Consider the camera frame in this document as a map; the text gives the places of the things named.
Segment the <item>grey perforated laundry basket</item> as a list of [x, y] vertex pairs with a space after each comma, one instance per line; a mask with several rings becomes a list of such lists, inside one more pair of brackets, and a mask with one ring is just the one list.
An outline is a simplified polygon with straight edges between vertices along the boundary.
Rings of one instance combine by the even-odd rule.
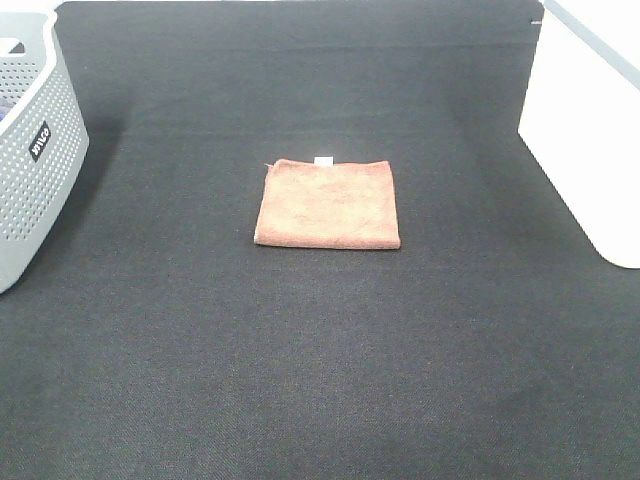
[[89, 137], [54, 11], [1, 11], [1, 289], [24, 273], [76, 182]]

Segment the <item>orange towel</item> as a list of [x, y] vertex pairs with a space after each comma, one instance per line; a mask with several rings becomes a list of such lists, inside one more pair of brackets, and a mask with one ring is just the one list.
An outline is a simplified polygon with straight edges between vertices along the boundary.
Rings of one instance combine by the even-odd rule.
[[267, 167], [254, 242], [289, 248], [401, 247], [390, 163], [279, 159]]

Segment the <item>white plastic storage box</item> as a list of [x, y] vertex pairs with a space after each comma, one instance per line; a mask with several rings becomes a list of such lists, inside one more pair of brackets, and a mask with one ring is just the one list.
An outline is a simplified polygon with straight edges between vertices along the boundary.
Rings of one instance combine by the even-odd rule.
[[639, 266], [639, 4], [546, 1], [518, 133], [598, 252]]

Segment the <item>black table mat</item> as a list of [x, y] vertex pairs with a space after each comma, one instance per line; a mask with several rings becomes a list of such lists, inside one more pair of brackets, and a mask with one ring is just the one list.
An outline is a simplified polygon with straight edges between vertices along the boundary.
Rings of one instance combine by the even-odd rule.
[[[73, 2], [90, 145], [1, 298], [5, 479], [635, 479], [639, 275], [517, 133], [536, 1]], [[263, 246], [388, 161], [401, 247]]]

